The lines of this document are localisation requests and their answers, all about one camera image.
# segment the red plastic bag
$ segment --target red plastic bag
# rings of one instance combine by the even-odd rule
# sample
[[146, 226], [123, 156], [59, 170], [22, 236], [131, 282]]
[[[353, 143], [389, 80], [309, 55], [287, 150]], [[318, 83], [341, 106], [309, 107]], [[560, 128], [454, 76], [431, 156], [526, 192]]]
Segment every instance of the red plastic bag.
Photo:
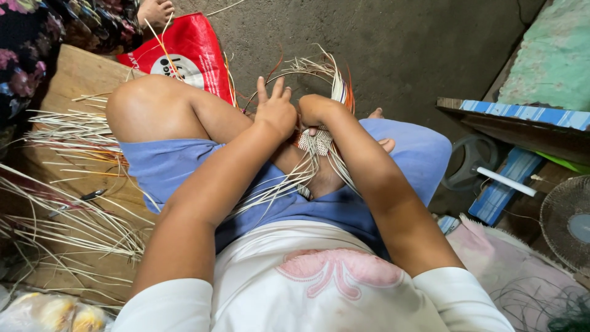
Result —
[[117, 56], [119, 61], [149, 74], [176, 77], [181, 75], [185, 83], [217, 95], [232, 103], [230, 83], [217, 36], [202, 13], [189, 14], [174, 19], [163, 37], [170, 60], [154, 38], [137, 50]]

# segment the plastic bag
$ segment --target plastic bag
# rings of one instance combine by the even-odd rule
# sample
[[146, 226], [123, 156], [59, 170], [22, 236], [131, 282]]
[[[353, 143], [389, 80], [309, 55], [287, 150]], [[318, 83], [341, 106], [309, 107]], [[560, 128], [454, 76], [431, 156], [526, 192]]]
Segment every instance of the plastic bag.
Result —
[[137, 50], [117, 58], [122, 64], [144, 73], [170, 77], [181, 75], [185, 83], [232, 103], [227, 69], [217, 36], [202, 13], [175, 18], [174, 24], [163, 36], [163, 43], [168, 56], [154, 38]]
[[29, 293], [0, 313], [0, 331], [109, 332], [113, 324], [102, 309], [75, 297]]

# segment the logo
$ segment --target logo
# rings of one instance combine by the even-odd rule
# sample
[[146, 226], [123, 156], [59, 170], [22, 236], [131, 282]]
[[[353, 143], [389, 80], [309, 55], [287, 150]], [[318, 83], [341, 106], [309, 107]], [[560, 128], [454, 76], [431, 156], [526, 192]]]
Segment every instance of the logo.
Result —
[[194, 62], [180, 54], [168, 54], [168, 56], [174, 63], [176, 69], [178, 69], [178, 72], [174, 70], [174, 66], [168, 61], [166, 55], [163, 55], [154, 62], [150, 74], [160, 74], [174, 78], [181, 76], [185, 83], [198, 87], [199, 89], [205, 89], [203, 74]]

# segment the pink embroidered design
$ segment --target pink embroidered design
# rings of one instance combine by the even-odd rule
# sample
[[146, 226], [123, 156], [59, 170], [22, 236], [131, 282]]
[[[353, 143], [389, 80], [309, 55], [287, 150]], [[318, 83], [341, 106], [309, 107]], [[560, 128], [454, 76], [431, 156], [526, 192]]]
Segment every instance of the pink embroidered design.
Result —
[[307, 297], [320, 295], [332, 281], [351, 301], [361, 298], [358, 285], [377, 288], [396, 287], [404, 272], [385, 260], [357, 249], [298, 250], [285, 256], [276, 271], [297, 282], [313, 282]]

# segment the hand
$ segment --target hand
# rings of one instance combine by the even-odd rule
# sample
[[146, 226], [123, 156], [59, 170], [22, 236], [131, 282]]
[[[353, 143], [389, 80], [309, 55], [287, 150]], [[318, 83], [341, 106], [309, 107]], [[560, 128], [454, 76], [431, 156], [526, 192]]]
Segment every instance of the hand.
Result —
[[278, 134], [281, 142], [291, 137], [297, 123], [297, 111], [289, 102], [291, 99], [291, 88], [286, 87], [284, 77], [279, 77], [274, 84], [273, 94], [268, 98], [264, 78], [258, 78], [256, 84], [258, 90], [258, 108], [254, 124], [264, 123], [270, 125]]
[[[329, 112], [334, 113], [340, 110], [349, 112], [342, 103], [320, 95], [306, 95], [299, 99], [299, 113], [304, 126], [324, 125], [325, 117]], [[309, 134], [313, 136], [315, 133], [316, 129], [310, 128]]]

